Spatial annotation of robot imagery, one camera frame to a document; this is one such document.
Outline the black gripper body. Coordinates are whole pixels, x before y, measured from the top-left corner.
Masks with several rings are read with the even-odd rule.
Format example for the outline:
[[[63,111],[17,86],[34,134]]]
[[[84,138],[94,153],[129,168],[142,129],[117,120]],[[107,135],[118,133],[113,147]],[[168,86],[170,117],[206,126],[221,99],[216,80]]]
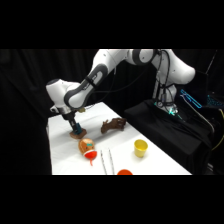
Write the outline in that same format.
[[[76,124],[75,120],[75,111],[72,111],[67,114],[63,114],[62,117],[70,123],[71,126],[74,126]]]

